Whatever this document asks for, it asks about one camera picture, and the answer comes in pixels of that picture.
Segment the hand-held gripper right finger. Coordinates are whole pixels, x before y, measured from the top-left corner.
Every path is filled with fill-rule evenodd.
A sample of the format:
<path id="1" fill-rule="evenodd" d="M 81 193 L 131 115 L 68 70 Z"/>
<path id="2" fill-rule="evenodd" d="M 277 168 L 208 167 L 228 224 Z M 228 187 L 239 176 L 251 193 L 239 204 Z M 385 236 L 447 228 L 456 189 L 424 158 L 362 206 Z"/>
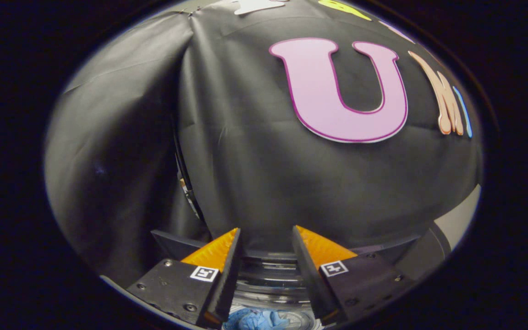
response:
<path id="1" fill-rule="evenodd" d="M 368 318 L 415 285 L 377 253 L 354 253 L 304 227 L 293 227 L 291 242 L 312 311 L 324 326 Z"/>

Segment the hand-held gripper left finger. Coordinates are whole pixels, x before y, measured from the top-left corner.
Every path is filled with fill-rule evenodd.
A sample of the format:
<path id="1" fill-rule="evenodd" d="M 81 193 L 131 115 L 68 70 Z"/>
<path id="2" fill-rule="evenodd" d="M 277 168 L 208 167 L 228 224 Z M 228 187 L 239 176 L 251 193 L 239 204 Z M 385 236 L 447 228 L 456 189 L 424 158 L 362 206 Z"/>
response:
<path id="1" fill-rule="evenodd" d="M 185 324 L 219 330 L 228 320 L 243 248 L 233 228 L 190 255 L 159 261 L 127 291 Z"/>

